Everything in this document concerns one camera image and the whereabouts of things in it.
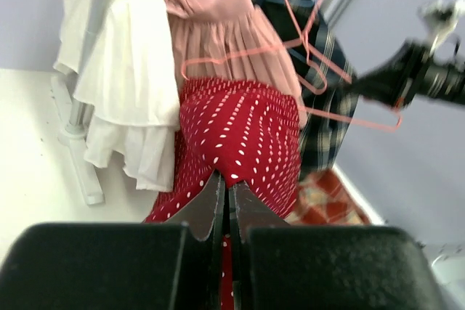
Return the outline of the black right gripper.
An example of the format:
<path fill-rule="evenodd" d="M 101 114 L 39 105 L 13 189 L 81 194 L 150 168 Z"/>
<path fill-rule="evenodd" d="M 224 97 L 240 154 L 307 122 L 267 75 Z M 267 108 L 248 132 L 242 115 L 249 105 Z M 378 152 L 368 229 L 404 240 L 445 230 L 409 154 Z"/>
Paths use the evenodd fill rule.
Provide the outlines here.
<path fill-rule="evenodd" d="M 405 41 L 387 61 L 365 72 L 348 86 L 348 92 L 389 107 L 402 107 L 421 69 L 429 61 L 426 45 Z"/>

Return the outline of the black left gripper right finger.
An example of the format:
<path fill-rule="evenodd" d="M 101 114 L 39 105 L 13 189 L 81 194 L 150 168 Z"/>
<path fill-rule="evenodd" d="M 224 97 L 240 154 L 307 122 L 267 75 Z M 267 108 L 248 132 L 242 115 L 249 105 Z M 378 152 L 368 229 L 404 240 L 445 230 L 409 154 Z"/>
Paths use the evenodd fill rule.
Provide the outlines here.
<path fill-rule="evenodd" d="M 236 309 L 446 307 L 419 244 L 386 226 L 301 226 L 247 184 L 229 191 Z"/>

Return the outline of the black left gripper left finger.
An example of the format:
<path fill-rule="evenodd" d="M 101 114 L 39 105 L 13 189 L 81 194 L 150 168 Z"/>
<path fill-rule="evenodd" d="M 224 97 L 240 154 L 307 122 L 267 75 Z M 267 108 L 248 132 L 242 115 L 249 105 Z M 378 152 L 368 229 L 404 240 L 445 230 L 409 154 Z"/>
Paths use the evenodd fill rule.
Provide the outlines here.
<path fill-rule="evenodd" d="M 3 309 L 218 309 L 225 183 L 162 224 L 44 223 L 1 265 Z"/>

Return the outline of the pink hanger of red garment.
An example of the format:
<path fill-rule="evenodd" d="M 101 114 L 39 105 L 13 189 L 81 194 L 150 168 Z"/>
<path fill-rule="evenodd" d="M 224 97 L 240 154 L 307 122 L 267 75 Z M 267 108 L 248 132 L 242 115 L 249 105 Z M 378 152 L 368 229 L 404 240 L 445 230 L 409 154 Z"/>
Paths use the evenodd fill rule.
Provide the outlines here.
<path fill-rule="evenodd" d="M 234 59 L 242 59 L 246 56 L 261 55 L 267 52 L 282 51 L 287 46 L 292 47 L 294 42 L 300 44 L 299 39 L 289 41 L 287 44 L 276 44 L 271 46 L 261 46 L 253 49 L 244 49 L 236 52 L 230 52 L 222 58 L 213 58 L 213 57 L 198 57 L 184 60 L 180 66 L 181 76 L 187 80 L 188 76 L 186 74 L 188 65 L 200 65 L 203 63 L 210 63 L 212 65 L 223 65 L 226 61 Z M 333 121 L 339 121 L 343 123 L 353 123 L 355 125 L 364 126 L 371 129 L 378 129 L 384 132 L 393 132 L 399 129 L 403 118 L 398 111 L 393 111 L 397 116 L 397 123 L 395 126 L 383 125 L 379 123 L 373 123 L 369 121 L 364 121 L 356 118 L 350 118 L 348 116 L 343 116 L 340 114 L 325 112 L 322 110 L 317 110 L 315 108 L 306 107 L 302 101 L 301 97 L 301 83 L 307 84 L 307 82 L 300 76 L 298 76 L 293 68 L 291 68 L 291 63 L 285 64 L 285 67 L 282 69 L 283 74 L 279 75 L 277 73 L 272 73 L 270 68 L 265 69 L 265 73 L 270 76 L 269 78 L 258 79 L 262 83 L 271 83 L 273 87 L 278 87 L 278 90 L 281 92 L 289 92 L 290 95 L 296 100 L 297 107 L 299 110 L 306 114 L 316 115 L 318 117 L 327 118 Z"/>

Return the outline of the red plaid skirt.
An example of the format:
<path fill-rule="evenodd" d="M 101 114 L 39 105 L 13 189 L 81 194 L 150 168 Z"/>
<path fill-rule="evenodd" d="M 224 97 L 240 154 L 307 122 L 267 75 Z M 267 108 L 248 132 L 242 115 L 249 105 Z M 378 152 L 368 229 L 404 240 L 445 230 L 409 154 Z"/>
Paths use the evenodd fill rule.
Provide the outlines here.
<path fill-rule="evenodd" d="M 331 169 L 309 174 L 299 183 L 294 209 L 285 221 L 291 225 L 371 224 Z"/>

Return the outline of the red dotted garment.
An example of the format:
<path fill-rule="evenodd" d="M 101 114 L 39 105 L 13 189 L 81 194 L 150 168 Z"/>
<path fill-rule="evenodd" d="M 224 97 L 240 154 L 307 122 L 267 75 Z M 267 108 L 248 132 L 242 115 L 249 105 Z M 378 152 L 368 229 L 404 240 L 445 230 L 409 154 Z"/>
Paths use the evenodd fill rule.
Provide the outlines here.
<path fill-rule="evenodd" d="M 291 309 L 309 300 L 294 99 L 254 81 L 182 88 L 174 186 L 146 218 L 137 309 Z"/>

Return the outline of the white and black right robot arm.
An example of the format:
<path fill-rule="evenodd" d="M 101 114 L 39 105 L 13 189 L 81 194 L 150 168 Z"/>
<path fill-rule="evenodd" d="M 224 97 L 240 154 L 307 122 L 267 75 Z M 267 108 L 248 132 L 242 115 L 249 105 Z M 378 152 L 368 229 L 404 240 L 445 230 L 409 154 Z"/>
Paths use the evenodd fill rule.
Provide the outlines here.
<path fill-rule="evenodd" d="M 463 105 L 464 65 L 437 62 L 428 46 L 406 41 L 390 59 L 344 89 L 394 109 L 408 106 L 417 95 Z"/>

